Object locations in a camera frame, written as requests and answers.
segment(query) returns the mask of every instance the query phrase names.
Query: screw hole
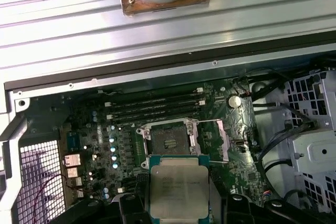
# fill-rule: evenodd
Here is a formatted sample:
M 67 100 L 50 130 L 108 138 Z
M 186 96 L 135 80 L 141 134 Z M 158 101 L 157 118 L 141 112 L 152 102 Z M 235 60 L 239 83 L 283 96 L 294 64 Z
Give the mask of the screw hole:
M 19 106 L 24 106 L 26 105 L 26 102 L 24 100 L 19 101 Z

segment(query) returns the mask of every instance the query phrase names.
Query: cable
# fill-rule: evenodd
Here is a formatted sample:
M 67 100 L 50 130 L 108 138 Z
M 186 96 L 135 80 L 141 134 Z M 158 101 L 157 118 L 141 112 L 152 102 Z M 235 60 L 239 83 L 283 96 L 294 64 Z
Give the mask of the cable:
M 34 207 L 33 207 L 33 224 L 36 224 L 37 223 L 37 220 L 36 220 L 36 204 L 37 204 L 37 200 L 38 200 L 38 197 L 39 195 L 41 194 L 41 192 L 43 191 L 43 189 L 45 189 L 47 187 L 47 185 L 49 184 L 50 181 L 52 181 L 54 178 L 58 177 L 58 176 L 62 176 L 63 178 L 65 178 L 65 183 L 66 183 L 66 186 L 72 190 L 77 190 L 77 191 L 82 191 L 82 192 L 86 192 L 87 191 L 84 191 L 82 189 L 76 189 L 72 186 L 69 186 L 68 183 L 67 183 L 67 177 L 63 174 L 57 174 L 55 176 L 53 176 L 52 178 L 48 179 L 44 184 L 43 186 L 41 187 L 41 189 L 37 192 L 37 195 L 35 197 L 35 200 L 34 200 Z
M 269 189 L 272 191 L 272 193 L 274 194 L 274 196 L 276 198 L 281 198 L 280 195 L 276 192 L 276 190 L 274 189 L 273 185 L 271 184 L 271 182 L 269 181 L 269 179 L 266 176 L 266 172 L 263 166 L 263 158 L 266 156 L 267 153 L 269 153 L 275 146 L 277 146 L 278 144 L 280 144 L 282 141 L 286 140 L 287 138 L 297 135 L 307 129 L 309 129 L 309 125 L 308 124 L 302 124 L 301 126 L 288 130 L 287 132 L 285 132 L 284 134 L 280 135 L 279 137 L 275 138 L 272 142 L 269 142 L 264 149 L 261 151 L 259 158 L 258 158 L 258 169 L 260 172 L 260 175 L 263 177 L 263 179 L 265 180 L 265 183 L 267 184 L 267 186 L 269 187 Z
M 284 165 L 284 164 L 286 164 L 286 165 L 288 165 L 288 166 L 293 166 L 293 164 L 292 164 L 292 160 L 290 160 L 290 159 L 279 160 L 279 161 L 276 161 L 276 162 L 270 164 L 269 166 L 267 166 L 267 167 L 265 168 L 265 173 L 267 173 L 267 172 L 268 172 L 270 169 L 272 169 L 274 166 L 277 166 L 277 165 Z
M 250 92 L 249 92 L 247 89 L 245 89 L 239 82 L 241 81 L 242 78 L 246 77 L 247 75 L 249 75 L 249 74 L 251 74 L 251 73 L 259 72 L 259 71 L 261 71 L 261 70 L 269 70 L 269 71 L 271 71 L 271 72 L 274 72 L 274 73 L 276 73 L 277 75 L 281 76 L 282 78 L 284 78 L 284 79 L 287 80 L 287 81 L 292 80 L 291 77 L 289 77 L 289 76 L 287 76 L 287 75 L 285 75 L 285 74 L 283 74 L 283 73 L 281 73 L 281 72 L 275 70 L 274 68 L 262 67 L 262 68 L 253 69 L 253 70 L 251 70 L 251 71 L 247 71 L 246 73 L 244 73 L 244 74 L 238 76 L 238 78 L 235 79 L 235 83 L 236 83 L 236 85 L 237 85 L 240 89 L 242 89 L 247 95 L 250 95 Z
M 315 204 L 315 201 L 314 201 L 309 195 L 307 195 L 305 192 L 303 192 L 303 191 L 301 191 L 301 190 L 298 190 L 298 189 L 293 189 L 293 190 L 291 190 L 291 191 L 288 191 L 288 192 L 285 194 L 284 198 L 283 198 L 284 201 L 288 201 L 289 198 L 290 198 L 293 194 L 296 194 L 296 193 L 298 194 L 299 197 L 305 196 L 305 197 L 309 200 L 312 209 L 315 210 L 316 212 L 319 211 L 319 208 L 318 208 L 318 206 Z

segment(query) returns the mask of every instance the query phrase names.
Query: ventilation grille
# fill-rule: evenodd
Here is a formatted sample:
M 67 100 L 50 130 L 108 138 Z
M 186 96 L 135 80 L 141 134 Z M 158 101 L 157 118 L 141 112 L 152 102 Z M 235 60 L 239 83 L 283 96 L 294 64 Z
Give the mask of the ventilation grille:
M 306 177 L 310 178 L 310 179 L 313 179 L 313 176 L 310 175 L 310 174 L 303 174 L 305 175 Z M 306 193 L 313 198 L 313 200 L 315 201 L 315 203 L 320 203 L 322 205 L 324 205 L 324 202 L 323 202 L 323 192 L 322 192 L 322 189 L 320 186 L 312 183 L 312 182 L 309 182 L 308 180 L 305 179 L 304 181 L 304 186 L 306 187 Z
M 327 205 L 331 211 L 336 215 L 336 180 L 326 176 L 327 188 L 324 191 L 327 198 Z
M 307 116 L 328 115 L 320 86 L 321 79 L 325 78 L 326 73 L 324 72 L 289 81 L 287 86 L 289 106 Z M 297 118 L 293 113 L 291 116 L 294 126 L 301 124 L 300 118 Z
M 57 141 L 20 148 L 22 189 L 17 198 L 19 224 L 35 224 L 33 208 L 36 200 L 36 224 L 49 223 L 65 211 L 62 177 L 51 180 L 39 194 L 46 181 L 61 173 Z

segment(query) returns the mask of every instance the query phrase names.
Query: black cable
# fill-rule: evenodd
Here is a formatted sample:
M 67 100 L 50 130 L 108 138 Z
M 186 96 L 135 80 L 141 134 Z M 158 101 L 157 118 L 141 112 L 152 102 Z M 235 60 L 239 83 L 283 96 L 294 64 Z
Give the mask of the black cable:
M 263 177 L 265 183 L 271 190 L 271 192 L 276 196 L 276 198 L 281 198 L 280 195 L 277 193 L 277 191 L 274 189 L 273 185 L 269 181 L 268 177 L 266 176 L 266 172 L 263 166 L 263 158 L 266 156 L 267 153 L 269 153 L 275 146 L 280 144 L 282 141 L 286 140 L 287 138 L 297 135 L 307 129 L 309 129 L 309 125 L 307 123 L 302 124 L 301 126 L 288 130 L 284 134 L 280 135 L 276 139 L 274 139 L 272 142 L 269 142 L 265 148 L 261 151 L 259 158 L 258 158 L 258 170 L 260 172 L 260 175 Z
M 289 77 L 289 76 L 287 76 L 287 75 L 285 75 L 285 74 L 283 74 L 283 73 L 281 73 L 281 72 L 275 70 L 274 68 L 262 67 L 262 68 L 253 69 L 253 70 L 251 70 L 251 71 L 247 71 L 246 73 L 241 74 L 240 76 L 238 76 L 238 78 L 235 79 L 235 83 L 236 83 L 236 85 L 237 85 L 240 89 L 242 89 L 247 95 L 250 95 L 250 92 L 249 92 L 247 89 L 245 89 L 245 88 L 240 84 L 240 81 L 241 81 L 242 78 L 246 77 L 247 75 L 252 74 L 252 73 L 255 73 L 255 72 L 259 72 L 259 71 L 261 71 L 261 70 L 269 70 L 269 71 L 271 71 L 271 72 L 274 72 L 274 73 L 276 73 L 277 75 L 281 76 L 283 79 L 285 79 L 285 80 L 287 80 L 287 81 L 292 80 L 291 77 Z
M 272 169 L 274 166 L 277 166 L 277 165 L 284 165 L 284 164 L 286 164 L 286 165 L 288 165 L 288 166 L 293 166 L 293 164 L 292 164 L 292 160 L 290 160 L 290 159 L 279 160 L 279 161 L 276 161 L 276 162 L 270 164 L 269 166 L 267 166 L 267 167 L 265 168 L 265 173 L 267 173 L 267 172 L 268 172 L 270 169 Z
M 285 194 L 284 198 L 283 198 L 284 201 L 288 201 L 289 198 L 290 198 L 292 195 L 296 194 L 296 193 L 297 193 L 299 196 L 300 196 L 300 194 L 301 194 L 302 196 L 305 196 L 305 197 L 309 200 L 312 209 L 315 210 L 316 212 L 319 211 L 319 208 L 318 208 L 318 206 L 315 204 L 315 201 L 314 201 L 309 195 L 307 195 L 304 191 L 301 191 L 301 190 L 298 190 L 298 189 L 293 189 L 293 190 L 291 190 L 291 191 L 288 191 L 288 192 Z

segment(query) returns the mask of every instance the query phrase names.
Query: capacitor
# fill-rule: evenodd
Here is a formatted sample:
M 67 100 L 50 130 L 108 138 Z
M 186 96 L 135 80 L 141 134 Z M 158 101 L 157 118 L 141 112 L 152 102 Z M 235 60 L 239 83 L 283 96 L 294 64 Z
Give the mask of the capacitor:
M 116 152 L 116 150 L 117 150 L 117 147 L 116 147 L 116 146 L 111 146 L 111 148 L 110 148 L 110 151 L 111 151 L 111 152 Z
M 97 157 L 100 157 L 100 156 L 101 156 L 100 153 L 96 153 L 96 154 L 93 155 L 94 158 L 97 158 Z
M 115 139 L 116 139 L 116 138 L 115 138 L 114 136 L 110 136 L 110 138 L 109 138 L 109 142 L 110 142 L 110 143 L 114 143 L 114 142 L 115 142 Z
M 90 177 L 90 180 L 93 181 L 95 178 L 97 178 L 97 176 L 96 176 L 96 175 L 92 175 L 92 176 Z
M 87 144 L 87 145 L 84 145 L 83 149 L 84 149 L 84 150 L 87 150 L 87 149 L 89 149 L 89 148 L 91 148 L 91 147 L 92 147 L 91 144 Z
M 242 99 L 237 95 L 232 95 L 228 98 L 227 104 L 232 109 L 237 109 L 242 105 Z
M 92 170 L 92 171 L 89 172 L 89 175 L 92 176 L 93 174 L 96 174 L 96 173 L 97 173 L 96 170 Z
M 113 163 L 112 167 L 113 167 L 114 169 L 117 169 L 117 168 L 119 167 L 119 163 L 117 163 L 117 162 Z

